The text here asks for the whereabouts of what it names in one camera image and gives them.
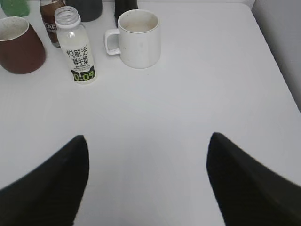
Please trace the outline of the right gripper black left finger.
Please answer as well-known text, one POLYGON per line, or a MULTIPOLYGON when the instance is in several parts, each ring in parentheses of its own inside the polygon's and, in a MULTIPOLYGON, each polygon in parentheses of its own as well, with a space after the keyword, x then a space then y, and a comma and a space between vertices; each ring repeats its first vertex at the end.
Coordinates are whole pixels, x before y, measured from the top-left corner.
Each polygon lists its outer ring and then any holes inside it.
POLYGON ((0 191, 2 226, 72 226, 89 177, 83 135, 0 191))

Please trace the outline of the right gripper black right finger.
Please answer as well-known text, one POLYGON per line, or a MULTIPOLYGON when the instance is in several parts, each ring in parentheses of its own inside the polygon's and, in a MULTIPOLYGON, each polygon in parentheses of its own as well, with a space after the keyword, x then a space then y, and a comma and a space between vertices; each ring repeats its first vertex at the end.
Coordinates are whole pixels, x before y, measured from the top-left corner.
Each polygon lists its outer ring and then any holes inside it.
POLYGON ((206 170, 227 226, 299 226, 301 188, 222 133, 210 138, 206 170))

